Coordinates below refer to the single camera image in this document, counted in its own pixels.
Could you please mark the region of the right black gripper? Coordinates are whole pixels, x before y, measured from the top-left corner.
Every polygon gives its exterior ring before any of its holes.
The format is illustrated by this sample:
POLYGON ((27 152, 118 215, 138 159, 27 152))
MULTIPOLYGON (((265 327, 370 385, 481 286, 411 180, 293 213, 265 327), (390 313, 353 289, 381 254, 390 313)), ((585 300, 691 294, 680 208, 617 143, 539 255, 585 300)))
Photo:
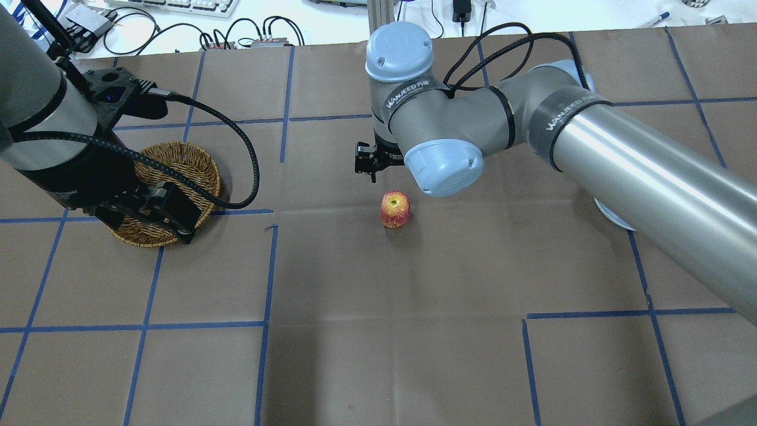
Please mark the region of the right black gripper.
POLYGON ((370 175, 372 183, 377 182, 377 169, 405 165, 405 157, 397 143, 390 142, 374 132, 375 146, 365 142, 356 142, 354 172, 370 175))

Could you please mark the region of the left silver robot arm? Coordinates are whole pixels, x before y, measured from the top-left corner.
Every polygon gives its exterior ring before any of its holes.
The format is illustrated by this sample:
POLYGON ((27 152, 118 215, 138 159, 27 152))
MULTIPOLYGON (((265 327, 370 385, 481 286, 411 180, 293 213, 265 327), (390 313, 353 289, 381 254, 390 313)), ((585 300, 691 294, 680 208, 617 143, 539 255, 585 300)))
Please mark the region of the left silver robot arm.
POLYGON ((113 129, 124 115, 156 120, 168 96, 121 67, 82 73, 51 59, 2 9, 2 161, 68 210, 111 230, 127 218, 191 243, 201 211, 176 182, 141 180, 113 129))

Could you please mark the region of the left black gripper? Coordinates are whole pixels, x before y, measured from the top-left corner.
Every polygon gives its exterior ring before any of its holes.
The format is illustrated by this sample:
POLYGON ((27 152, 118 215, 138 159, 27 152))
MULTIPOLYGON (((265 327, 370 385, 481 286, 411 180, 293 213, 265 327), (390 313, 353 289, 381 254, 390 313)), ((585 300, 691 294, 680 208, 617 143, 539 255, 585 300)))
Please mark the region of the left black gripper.
MULTIPOLYGON (((113 129, 122 116, 157 120, 167 115, 167 103, 149 95, 156 83, 136 78, 124 68, 88 70, 83 73, 83 93, 98 115, 97 137, 122 145, 113 129)), ((83 208, 110 230, 119 230, 125 216, 136 218, 138 226, 133 243, 140 246, 189 245, 195 237, 200 210, 175 183, 163 181, 149 186, 135 174, 135 160, 116 154, 128 165, 119 177, 127 178, 124 188, 117 189, 105 202, 83 208)))

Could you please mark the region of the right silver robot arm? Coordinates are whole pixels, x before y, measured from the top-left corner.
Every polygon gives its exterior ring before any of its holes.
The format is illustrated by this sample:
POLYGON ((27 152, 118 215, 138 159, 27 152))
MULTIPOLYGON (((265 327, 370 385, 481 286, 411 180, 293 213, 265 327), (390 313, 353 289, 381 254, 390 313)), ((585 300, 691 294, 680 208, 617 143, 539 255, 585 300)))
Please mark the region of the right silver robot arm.
POLYGON ((375 146, 357 143, 355 172, 405 166, 428 196, 462 191, 484 159, 519 144, 592 194, 605 213, 663 253, 750 322, 756 318, 755 185, 617 110, 570 60, 452 97, 432 71, 432 38, 390 22, 367 42, 375 146))

